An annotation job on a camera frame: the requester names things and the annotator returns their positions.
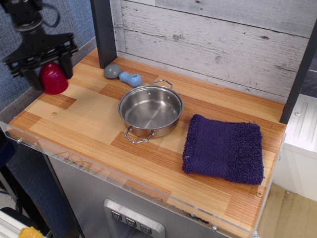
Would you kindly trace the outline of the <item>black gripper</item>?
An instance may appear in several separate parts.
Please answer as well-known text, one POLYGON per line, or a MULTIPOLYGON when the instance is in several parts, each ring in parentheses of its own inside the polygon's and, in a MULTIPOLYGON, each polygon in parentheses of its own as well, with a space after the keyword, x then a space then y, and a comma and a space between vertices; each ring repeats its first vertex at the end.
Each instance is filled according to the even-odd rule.
POLYGON ((78 51, 72 33, 48 35, 41 26, 22 31, 21 45, 4 58, 11 74, 22 74, 37 91, 44 88, 34 69, 58 61, 67 79, 73 76, 72 55, 78 51))

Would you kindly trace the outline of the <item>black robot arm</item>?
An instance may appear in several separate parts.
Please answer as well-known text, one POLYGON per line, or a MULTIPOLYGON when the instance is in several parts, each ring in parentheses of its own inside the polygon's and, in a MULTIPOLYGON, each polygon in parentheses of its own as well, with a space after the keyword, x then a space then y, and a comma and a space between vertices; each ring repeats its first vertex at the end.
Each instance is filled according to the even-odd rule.
POLYGON ((64 92, 73 76, 71 57, 78 50, 74 35, 45 33, 40 10, 50 5, 41 0, 2 0, 0 4, 22 36, 21 45, 3 60, 12 76, 24 77, 46 94, 64 92))

